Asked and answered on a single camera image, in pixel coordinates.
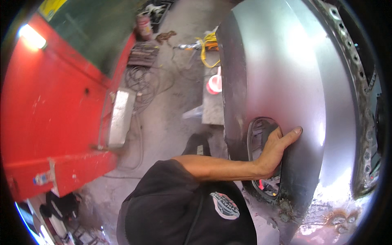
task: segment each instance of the green panel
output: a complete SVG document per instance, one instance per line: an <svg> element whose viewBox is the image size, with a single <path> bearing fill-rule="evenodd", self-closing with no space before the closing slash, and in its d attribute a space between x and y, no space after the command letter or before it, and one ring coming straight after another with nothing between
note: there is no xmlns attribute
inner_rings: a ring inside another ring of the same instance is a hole
<svg viewBox="0 0 392 245"><path fill-rule="evenodd" d="M109 78L145 0L68 0L49 24Z"/></svg>

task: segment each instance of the yellow cable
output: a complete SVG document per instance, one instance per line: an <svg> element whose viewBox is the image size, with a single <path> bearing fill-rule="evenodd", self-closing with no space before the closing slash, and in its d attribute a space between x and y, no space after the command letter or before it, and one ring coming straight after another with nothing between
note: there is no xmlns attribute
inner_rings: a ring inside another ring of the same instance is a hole
<svg viewBox="0 0 392 245"><path fill-rule="evenodd" d="M203 62L203 64L204 64L205 66L207 66L208 68L213 68L213 67L215 67L215 66L220 62L220 60L218 60L218 61L217 61L214 65L212 65L212 66L209 65L209 64L206 62L206 60L205 60L205 44L206 44L207 42L216 42L215 32L206 35L206 36L204 37L204 42L203 42L203 40L202 40L201 38L199 38L199 37L197 37L196 39L199 40L199 42L200 42L200 44L201 44L200 59L201 59L201 61Z"/></svg>

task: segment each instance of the garage floor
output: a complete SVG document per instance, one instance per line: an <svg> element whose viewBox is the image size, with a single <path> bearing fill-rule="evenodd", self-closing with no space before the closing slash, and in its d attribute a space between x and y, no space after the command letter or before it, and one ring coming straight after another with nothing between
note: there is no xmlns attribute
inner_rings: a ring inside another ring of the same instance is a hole
<svg viewBox="0 0 392 245"><path fill-rule="evenodd" d="M237 1L230 0L177 0L160 32L175 31L176 36L169 40L170 44L188 44L195 42L195 37L203 37L205 31L213 30L235 6ZM212 132L210 139L211 153L216 157L226 158L223 141L223 127L210 127L201 124L201 119L182 119L182 113L193 109L202 102L204 69L197 59L189 70L184 69L191 56L191 51L176 51L175 60L181 74L171 61L172 49L164 44L155 66L165 70L159 71L160 88L168 87L174 80L174 86L156 96L151 104L140 115L143 134L144 157L140 160L139 130L135 120L128 133L129 148L119 158L117 170L108 175L127 177L111 179L100 177L86 184L80 191L84 196L81 206L81 222L85 226L96 229L103 227L105 237L110 244L117 244L116 224L118 211L122 201L134 190L139 179L158 160L167 160L180 155L192 133L208 130ZM261 217L252 212L256 229L268 235L268 243L279 244L278 231L266 225ZM259 236L259 244L265 235Z"/></svg>

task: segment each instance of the finger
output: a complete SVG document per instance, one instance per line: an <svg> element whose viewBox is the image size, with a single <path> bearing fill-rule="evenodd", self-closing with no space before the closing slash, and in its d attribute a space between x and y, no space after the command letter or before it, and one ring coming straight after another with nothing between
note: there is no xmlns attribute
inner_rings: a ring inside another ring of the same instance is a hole
<svg viewBox="0 0 392 245"><path fill-rule="evenodd" d="M273 138L273 139L280 139L280 138L282 138L282 136L283 136L283 134L282 134L282 130L280 129L280 127L277 127L274 131L272 131L270 134L269 134L269 136L268 136L268 138Z"/></svg>
<svg viewBox="0 0 392 245"><path fill-rule="evenodd" d="M299 139L299 137L302 134L302 127L296 127L293 130L291 130L288 134L286 134L285 136L283 136L280 141L281 143L284 145L285 149L291 145L292 143L294 143L295 141L297 141Z"/></svg>

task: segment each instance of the fire extinguisher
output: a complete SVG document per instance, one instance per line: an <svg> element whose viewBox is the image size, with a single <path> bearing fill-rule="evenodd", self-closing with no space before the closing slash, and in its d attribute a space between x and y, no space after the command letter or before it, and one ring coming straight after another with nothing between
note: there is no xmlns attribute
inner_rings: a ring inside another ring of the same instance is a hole
<svg viewBox="0 0 392 245"><path fill-rule="evenodd" d="M137 28L138 31L141 35L141 37L145 40L151 40L152 39L152 28L151 28L151 23L150 23L150 14L149 12L143 12L137 15L136 17L136 23L137 23Z"/></svg>

